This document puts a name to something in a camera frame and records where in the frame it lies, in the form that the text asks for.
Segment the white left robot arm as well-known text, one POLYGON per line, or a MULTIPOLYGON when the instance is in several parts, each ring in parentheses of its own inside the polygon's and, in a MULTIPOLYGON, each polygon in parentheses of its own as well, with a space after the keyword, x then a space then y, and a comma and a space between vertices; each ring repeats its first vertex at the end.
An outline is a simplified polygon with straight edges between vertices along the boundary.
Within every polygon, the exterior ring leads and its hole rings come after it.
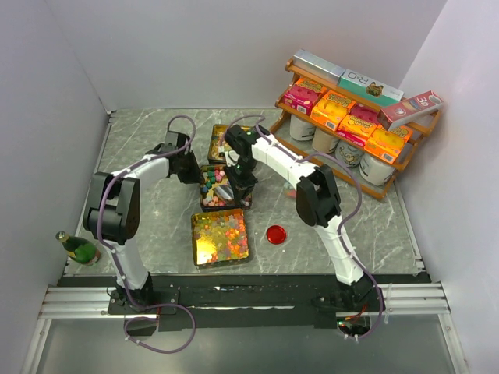
POLYGON ((148 312, 154 304, 152 278, 135 239, 141 196, 154 183, 173 175, 183 184, 200 181, 191 150, 193 137, 168 130, 165 141, 134 164, 112 173, 99 171, 90 181, 83 227, 106 249, 115 268, 119 297, 138 313, 148 312))

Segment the clear glass jar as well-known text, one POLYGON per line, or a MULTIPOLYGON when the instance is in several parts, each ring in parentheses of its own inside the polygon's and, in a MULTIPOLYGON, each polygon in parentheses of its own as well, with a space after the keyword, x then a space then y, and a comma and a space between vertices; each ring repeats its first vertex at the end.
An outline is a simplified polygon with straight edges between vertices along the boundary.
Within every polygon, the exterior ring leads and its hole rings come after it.
POLYGON ((284 191, 285 191, 285 195, 287 197, 292 198, 292 199, 296 198, 296 190, 293 187, 291 187, 290 185, 285 185, 284 191))

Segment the gold tin of stick candies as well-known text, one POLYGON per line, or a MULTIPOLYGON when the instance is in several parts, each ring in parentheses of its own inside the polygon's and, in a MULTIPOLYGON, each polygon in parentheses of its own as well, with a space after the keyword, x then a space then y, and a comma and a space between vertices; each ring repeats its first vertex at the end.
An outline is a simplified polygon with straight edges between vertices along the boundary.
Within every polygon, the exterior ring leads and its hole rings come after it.
POLYGON ((224 134, 227 128, 228 125, 213 126, 207 154, 209 164, 237 163, 239 155, 225 142, 224 134))

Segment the gold tin of star candies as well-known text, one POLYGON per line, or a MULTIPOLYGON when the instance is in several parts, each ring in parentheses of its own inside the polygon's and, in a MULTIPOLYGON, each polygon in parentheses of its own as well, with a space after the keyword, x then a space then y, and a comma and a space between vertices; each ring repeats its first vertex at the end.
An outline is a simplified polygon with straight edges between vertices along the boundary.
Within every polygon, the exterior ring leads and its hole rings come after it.
POLYGON ((200 207, 203 212, 236 208, 248 210, 251 207, 251 194, 239 203, 233 199, 232 187, 221 164, 202 166, 200 176, 200 207))

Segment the silver metal scoop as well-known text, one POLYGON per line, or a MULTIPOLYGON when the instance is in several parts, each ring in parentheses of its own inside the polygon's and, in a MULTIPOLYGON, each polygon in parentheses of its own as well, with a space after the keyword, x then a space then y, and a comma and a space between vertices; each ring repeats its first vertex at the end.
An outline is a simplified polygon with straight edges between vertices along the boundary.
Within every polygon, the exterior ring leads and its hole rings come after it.
POLYGON ((234 199, 234 192, 229 185, 218 185, 214 188, 214 193, 223 200, 232 201, 234 199))

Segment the gold tin of gummy candies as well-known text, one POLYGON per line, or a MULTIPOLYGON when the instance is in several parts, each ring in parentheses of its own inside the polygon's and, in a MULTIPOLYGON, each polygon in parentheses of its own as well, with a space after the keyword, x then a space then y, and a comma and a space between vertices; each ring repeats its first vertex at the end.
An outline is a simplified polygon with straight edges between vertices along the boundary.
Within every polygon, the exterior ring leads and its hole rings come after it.
POLYGON ((197 268, 236 265, 252 258, 244 211, 240 208, 194 214, 191 232, 197 268))

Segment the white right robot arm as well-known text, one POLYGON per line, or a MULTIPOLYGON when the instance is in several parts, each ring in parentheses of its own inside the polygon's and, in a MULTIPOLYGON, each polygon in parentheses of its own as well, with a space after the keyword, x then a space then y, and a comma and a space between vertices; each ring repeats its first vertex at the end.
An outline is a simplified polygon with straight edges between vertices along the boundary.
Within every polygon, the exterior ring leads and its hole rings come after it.
POLYGON ((344 286, 341 291, 344 307, 356 311, 370 304, 383 309, 382 291, 359 260, 346 232, 345 222, 354 214, 342 216, 341 197, 332 169, 327 165, 319 167, 291 152, 258 125, 246 131, 239 125, 231 125, 224 140, 239 155, 236 164, 225 167, 234 200, 241 203, 253 191, 257 184, 253 175, 256 165, 267 165, 296 191, 296 212, 323 242, 336 278, 344 286))

